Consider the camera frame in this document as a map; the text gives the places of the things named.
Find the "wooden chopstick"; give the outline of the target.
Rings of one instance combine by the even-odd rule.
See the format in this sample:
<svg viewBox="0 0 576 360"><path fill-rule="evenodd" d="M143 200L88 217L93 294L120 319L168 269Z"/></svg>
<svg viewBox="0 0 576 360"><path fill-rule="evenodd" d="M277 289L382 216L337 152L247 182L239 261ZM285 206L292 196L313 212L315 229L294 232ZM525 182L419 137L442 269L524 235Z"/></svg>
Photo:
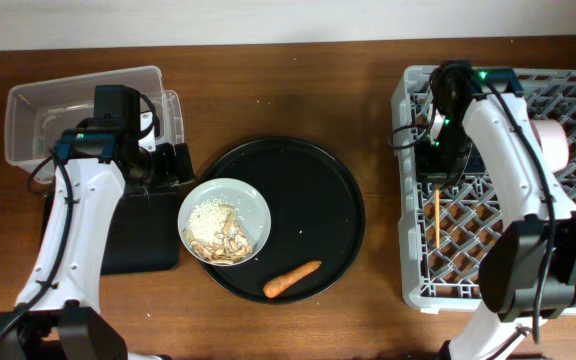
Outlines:
<svg viewBox="0 0 576 360"><path fill-rule="evenodd" d="M440 206L440 187L434 188L434 224L435 224L435 246L439 249L441 244L441 206Z"/></svg>

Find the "grey plate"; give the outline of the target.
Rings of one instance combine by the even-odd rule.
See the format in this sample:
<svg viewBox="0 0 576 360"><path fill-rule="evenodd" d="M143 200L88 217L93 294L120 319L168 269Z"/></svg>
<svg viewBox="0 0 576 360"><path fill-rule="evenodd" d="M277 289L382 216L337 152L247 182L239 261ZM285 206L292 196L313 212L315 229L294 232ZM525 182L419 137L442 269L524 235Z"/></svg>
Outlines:
<svg viewBox="0 0 576 360"><path fill-rule="evenodd" d="M211 198L223 200L237 209L238 220L253 244L253 253L238 264L228 266L208 264L200 260L182 239L182 227L188 221L193 208ZM232 267L253 259L264 247L270 235L271 214L263 196L251 185L241 180L219 178L198 185L185 197L178 213L178 230L183 246L202 263L217 267Z"/></svg>

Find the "pink bowl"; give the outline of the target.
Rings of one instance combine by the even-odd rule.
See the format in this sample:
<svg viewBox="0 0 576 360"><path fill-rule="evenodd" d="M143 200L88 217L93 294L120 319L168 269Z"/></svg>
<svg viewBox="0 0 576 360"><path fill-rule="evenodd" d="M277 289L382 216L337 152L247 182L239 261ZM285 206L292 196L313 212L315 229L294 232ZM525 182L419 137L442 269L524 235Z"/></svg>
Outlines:
<svg viewBox="0 0 576 360"><path fill-rule="evenodd" d="M549 169L553 173L563 170L569 162L569 146L563 127L554 120L532 121L531 126Z"/></svg>

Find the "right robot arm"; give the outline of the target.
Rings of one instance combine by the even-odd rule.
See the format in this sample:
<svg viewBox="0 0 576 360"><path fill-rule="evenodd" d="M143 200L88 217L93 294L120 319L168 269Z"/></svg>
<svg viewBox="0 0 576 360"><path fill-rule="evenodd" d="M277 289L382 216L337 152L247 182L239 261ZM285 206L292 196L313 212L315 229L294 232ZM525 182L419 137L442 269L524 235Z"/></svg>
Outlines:
<svg viewBox="0 0 576 360"><path fill-rule="evenodd" d="M519 79L511 68L476 70L448 61L429 77L430 114L442 117L417 146L416 173L455 185L478 151L499 202L503 233L478 270L482 298L442 359L505 359L540 326L576 307L576 204L547 164Z"/></svg>

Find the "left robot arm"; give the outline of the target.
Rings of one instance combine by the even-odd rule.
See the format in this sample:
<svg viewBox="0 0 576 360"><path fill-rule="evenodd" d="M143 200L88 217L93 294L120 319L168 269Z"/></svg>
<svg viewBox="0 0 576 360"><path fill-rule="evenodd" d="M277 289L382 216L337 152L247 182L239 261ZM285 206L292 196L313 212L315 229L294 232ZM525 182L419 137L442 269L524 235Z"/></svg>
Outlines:
<svg viewBox="0 0 576 360"><path fill-rule="evenodd" d="M0 312L0 359L131 359L100 314L99 282L125 190L194 178L185 144L155 152L120 130L66 130L51 152L54 197L33 271L15 307Z"/></svg>

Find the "black rectangular tray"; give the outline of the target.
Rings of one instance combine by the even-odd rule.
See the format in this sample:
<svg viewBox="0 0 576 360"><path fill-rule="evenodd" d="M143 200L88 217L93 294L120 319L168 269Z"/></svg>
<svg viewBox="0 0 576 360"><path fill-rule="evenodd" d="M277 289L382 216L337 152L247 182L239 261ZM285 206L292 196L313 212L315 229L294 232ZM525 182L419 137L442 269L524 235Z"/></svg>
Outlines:
<svg viewBox="0 0 576 360"><path fill-rule="evenodd" d="M180 207L174 192L125 195L113 214L101 274L165 271L179 259Z"/></svg>

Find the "food scraps on plate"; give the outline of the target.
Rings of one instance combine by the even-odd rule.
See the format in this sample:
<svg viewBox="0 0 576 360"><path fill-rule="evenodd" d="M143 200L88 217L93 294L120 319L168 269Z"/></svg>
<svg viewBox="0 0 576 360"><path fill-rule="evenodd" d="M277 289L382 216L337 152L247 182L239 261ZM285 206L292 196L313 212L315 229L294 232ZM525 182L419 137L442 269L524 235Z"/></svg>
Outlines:
<svg viewBox="0 0 576 360"><path fill-rule="evenodd" d="M200 260L211 265L235 265L253 253L237 209L216 198L193 208L182 227L182 239Z"/></svg>

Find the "round black tray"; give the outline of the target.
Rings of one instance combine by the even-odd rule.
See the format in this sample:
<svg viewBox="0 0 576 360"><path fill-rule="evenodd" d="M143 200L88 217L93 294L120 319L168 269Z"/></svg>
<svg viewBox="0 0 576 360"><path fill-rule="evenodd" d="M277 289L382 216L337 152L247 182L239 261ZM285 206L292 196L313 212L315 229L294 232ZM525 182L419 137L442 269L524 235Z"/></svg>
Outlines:
<svg viewBox="0 0 576 360"><path fill-rule="evenodd" d="M294 137L259 138L219 156L200 179L217 178L254 187L271 215L268 241L255 259L206 266L230 293L265 304L302 301L331 287L356 258L366 223L362 194L349 169L324 148ZM309 261L321 265L277 297L264 295L267 282Z"/></svg>

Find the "clear plastic bin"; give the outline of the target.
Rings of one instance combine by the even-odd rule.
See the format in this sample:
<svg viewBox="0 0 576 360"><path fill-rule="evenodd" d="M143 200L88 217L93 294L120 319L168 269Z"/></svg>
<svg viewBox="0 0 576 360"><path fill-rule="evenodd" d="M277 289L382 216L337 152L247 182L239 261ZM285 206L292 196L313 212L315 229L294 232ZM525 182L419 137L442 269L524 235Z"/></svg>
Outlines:
<svg viewBox="0 0 576 360"><path fill-rule="evenodd" d="M139 141L139 147L154 152L160 144L185 143L177 94L164 88L158 67L142 66L13 87L8 94L5 116L6 161L33 173L39 183L63 181L65 177L57 167L41 163L65 130L93 116L94 92L98 85L132 87L154 104L160 120L160 135L149 134Z"/></svg>

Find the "orange carrot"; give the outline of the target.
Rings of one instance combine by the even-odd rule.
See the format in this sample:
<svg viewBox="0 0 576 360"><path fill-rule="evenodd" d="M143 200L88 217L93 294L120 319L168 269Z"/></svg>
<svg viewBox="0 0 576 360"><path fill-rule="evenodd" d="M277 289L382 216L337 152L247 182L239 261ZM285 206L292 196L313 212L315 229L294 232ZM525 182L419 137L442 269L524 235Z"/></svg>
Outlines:
<svg viewBox="0 0 576 360"><path fill-rule="evenodd" d="M275 298L292 285L296 284L304 277L310 275L319 269L322 265L321 261L315 260L305 263L290 272L280 275L269 282L263 287L263 293L267 298Z"/></svg>

